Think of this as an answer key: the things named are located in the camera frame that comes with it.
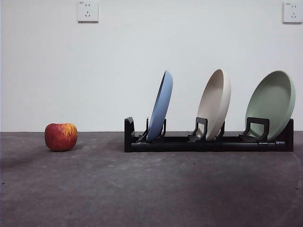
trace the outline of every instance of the plate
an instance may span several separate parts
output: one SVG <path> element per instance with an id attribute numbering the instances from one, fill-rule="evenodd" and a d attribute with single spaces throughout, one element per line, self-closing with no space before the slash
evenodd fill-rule
<path id="1" fill-rule="evenodd" d="M 218 135 L 228 111 L 231 99 L 231 83 L 222 70 L 217 70 L 210 77 L 203 92 L 198 117 L 208 120 L 206 140 L 210 141 Z M 197 136 L 201 136 L 204 126 L 199 125 Z"/>
<path id="2" fill-rule="evenodd" d="M 146 140 L 152 142 L 161 133 L 172 92 L 172 75 L 165 71 L 151 114 Z"/>
<path id="3" fill-rule="evenodd" d="M 250 98 L 245 115 L 269 119 L 268 141 L 273 141 L 286 127 L 295 103 L 294 83 L 283 71 L 274 71 L 257 86 Z M 252 124 L 248 135 L 260 137 L 264 126 Z"/>

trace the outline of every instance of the red apple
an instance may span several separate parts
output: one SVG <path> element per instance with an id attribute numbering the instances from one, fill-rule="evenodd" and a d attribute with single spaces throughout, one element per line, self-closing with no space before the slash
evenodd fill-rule
<path id="1" fill-rule="evenodd" d="M 45 143 L 53 151 L 72 149 L 77 142 L 77 137 L 77 128 L 71 123 L 49 124 L 45 128 Z"/>

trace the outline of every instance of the dish rack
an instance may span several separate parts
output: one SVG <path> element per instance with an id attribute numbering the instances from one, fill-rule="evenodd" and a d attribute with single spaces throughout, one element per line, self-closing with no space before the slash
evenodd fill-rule
<path id="1" fill-rule="evenodd" d="M 153 142 L 146 141 L 148 132 L 148 118 L 146 131 L 142 135 L 135 135 L 134 120 L 125 118 L 125 152 L 231 152 L 231 151 L 294 151 L 294 120 L 290 119 L 284 130 L 274 140 L 268 141 L 269 119 L 248 117 L 245 131 L 238 136 L 224 136 L 223 123 L 220 133 L 214 140 L 206 141 L 207 119 L 196 118 L 195 130 L 188 136 L 165 136 L 166 119 L 161 133 Z M 264 125 L 264 132 L 259 137 L 249 135 L 252 123 Z M 199 124 L 204 125 L 201 137 L 196 136 Z"/>

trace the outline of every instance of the floor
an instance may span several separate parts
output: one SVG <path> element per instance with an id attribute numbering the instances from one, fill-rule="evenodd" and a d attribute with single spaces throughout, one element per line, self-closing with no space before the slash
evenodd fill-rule
<path id="1" fill-rule="evenodd" d="M 124 153 L 123 133 L 1 133 L 2 227 L 302 227 L 294 152 Z"/>

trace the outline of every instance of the blue plate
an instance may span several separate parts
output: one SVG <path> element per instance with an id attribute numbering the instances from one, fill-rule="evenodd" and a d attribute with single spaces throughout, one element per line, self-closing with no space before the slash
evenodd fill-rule
<path id="1" fill-rule="evenodd" d="M 152 142 L 161 133 L 165 120 L 166 112 L 169 107 L 170 96 L 172 92 L 172 76 L 170 72 L 165 71 L 158 91 L 157 99 L 151 114 L 151 121 L 148 126 L 146 140 Z"/>

